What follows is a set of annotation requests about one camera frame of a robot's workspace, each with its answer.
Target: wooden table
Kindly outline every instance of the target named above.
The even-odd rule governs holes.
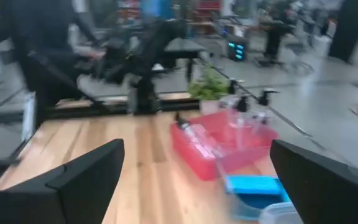
[[[172,151],[169,124],[173,115],[47,121],[21,152],[22,163],[1,177],[0,190],[123,138],[122,174],[103,223],[247,223],[230,219],[222,180],[199,180]],[[186,111],[182,115],[199,114]],[[268,157],[243,172],[275,175]]]

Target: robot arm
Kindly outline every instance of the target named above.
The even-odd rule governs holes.
[[[167,45],[178,37],[186,35],[185,21],[156,21],[144,33],[140,44],[118,64],[105,73],[107,82],[122,84],[127,73],[140,77],[150,76],[153,66],[163,56]]]

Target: clear plastic bottle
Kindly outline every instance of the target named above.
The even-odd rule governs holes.
[[[248,116],[249,104],[247,96],[241,96],[234,111],[236,112],[234,116],[235,123],[233,126],[233,128],[236,129],[236,147],[238,151],[242,151],[246,148],[244,145],[244,129],[250,125]]]
[[[179,113],[176,114],[175,121],[178,127],[183,130],[189,142],[205,159],[214,159],[222,156],[222,149],[219,144],[202,125],[190,124],[187,120],[180,117]]]
[[[266,88],[262,90],[258,98],[258,108],[255,111],[255,114],[252,116],[254,119],[254,125],[252,128],[252,133],[256,134],[259,132],[261,125],[266,125],[269,123],[269,119],[272,117],[270,115],[269,105],[270,105],[270,94],[278,93],[277,90],[272,88]]]
[[[278,91],[272,88],[266,88],[260,92],[260,96],[258,98],[258,108],[254,115],[254,119],[258,123],[267,124],[269,118],[271,117],[269,115],[271,93],[278,93]]]

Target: wooden tabletop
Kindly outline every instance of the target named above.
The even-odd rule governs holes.
[[[1,177],[0,190],[123,138],[125,161],[103,223],[247,223],[231,220],[222,180],[199,180],[172,151],[172,121],[173,113],[47,121],[21,152],[22,163]],[[242,173],[275,175],[268,157]]]

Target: gray concrete floor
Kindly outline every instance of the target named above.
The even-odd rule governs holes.
[[[295,58],[286,49],[281,54],[285,61]],[[266,86],[276,88],[280,93],[272,97],[272,107],[310,134],[313,141],[273,116],[272,126],[282,139],[358,167],[358,117],[349,111],[349,107],[358,103],[358,89],[350,84],[358,81],[358,66],[325,59],[316,52],[310,52],[302,60],[313,66],[313,73],[288,74],[280,68],[257,68],[250,62],[227,59],[222,59],[219,64],[230,77],[244,80],[243,85],[256,95]],[[14,65],[6,66],[4,71],[0,76],[4,80],[0,86],[0,101],[23,86]],[[156,80],[157,91],[185,91],[183,72],[184,68]],[[201,66],[196,66],[195,77],[200,72]],[[80,86],[95,96],[125,95],[127,92],[125,86],[105,85],[87,77],[81,78]],[[24,91],[1,106],[0,111],[21,109],[23,96]],[[8,156],[19,145],[20,131],[20,125],[0,126],[0,157]]]

